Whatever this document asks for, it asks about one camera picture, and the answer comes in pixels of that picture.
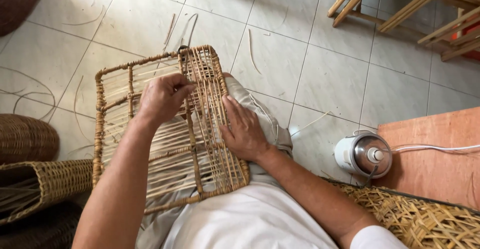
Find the wooden board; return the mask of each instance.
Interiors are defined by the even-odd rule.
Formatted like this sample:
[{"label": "wooden board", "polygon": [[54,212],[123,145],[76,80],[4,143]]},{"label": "wooden board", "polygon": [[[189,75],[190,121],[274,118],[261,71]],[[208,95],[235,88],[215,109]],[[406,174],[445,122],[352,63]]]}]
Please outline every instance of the wooden board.
[{"label": "wooden board", "polygon": [[[476,107],[383,124],[378,134],[391,147],[429,144],[453,148],[479,145],[479,130],[480,107]],[[480,155],[480,148],[467,151]],[[390,172],[372,184],[480,209],[480,157],[435,149],[402,150],[393,153]]]}]

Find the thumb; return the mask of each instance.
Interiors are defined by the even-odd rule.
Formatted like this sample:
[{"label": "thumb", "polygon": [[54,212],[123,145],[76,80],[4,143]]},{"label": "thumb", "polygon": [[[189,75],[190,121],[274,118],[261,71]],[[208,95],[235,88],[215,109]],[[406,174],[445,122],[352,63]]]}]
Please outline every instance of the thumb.
[{"label": "thumb", "polygon": [[172,98],[173,101],[181,105],[183,100],[190,94],[193,90],[195,90],[194,85],[185,85],[179,88],[175,93],[173,93]]},{"label": "thumb", "polygon": [[230,146],[230,144],[233,143],[233,141],[235,141],[235,137],[233,137],[232,132],[230,131],[227,125],[220,125],[219,129],[220,129],[220,132],[222,133],[222,138],[225,141],[225,144],[227,145],[227,147]]}]

